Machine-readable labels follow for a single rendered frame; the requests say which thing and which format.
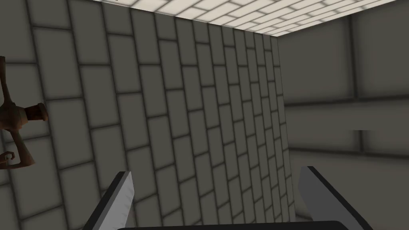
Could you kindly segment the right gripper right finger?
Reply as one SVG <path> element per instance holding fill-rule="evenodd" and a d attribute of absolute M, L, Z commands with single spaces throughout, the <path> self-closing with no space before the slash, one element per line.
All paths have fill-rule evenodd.
<path fill-rule="evenodd" d="M 373 230 L 313 166 L 301 168 L 298 190 L 319 230 Z"/>

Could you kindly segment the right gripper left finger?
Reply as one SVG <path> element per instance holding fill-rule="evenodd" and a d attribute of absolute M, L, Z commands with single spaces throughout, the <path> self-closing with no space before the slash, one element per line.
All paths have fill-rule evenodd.
<path fill-rule="evenodd" d="M 134 198 L 131 171 L 120 171 L 87 220 L 83 230 L 123 230 Z"/>

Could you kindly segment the brown wall-mounted fixture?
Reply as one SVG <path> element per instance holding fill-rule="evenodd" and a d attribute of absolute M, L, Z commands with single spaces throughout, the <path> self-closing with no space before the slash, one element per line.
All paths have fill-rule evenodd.
<path fill-rule="evenodd" d="M 6 82 L 5 57 L 0 56 L 0 83 L 4 102 L 0 106 L 0 131 L 6 130 L 11 134 L 18 151 L 20 162 L 9 164 L 15 158 L 14 152 L 6 151 L 0 154 L 0 170 L 18 169 L 35 164 L 35 161 L 25 146 L 19 130 L 29 121 L 48 120 L 48 112 L 44 103 L 38 103 L 27 108 L 18 107 L 10 97 Z"/>

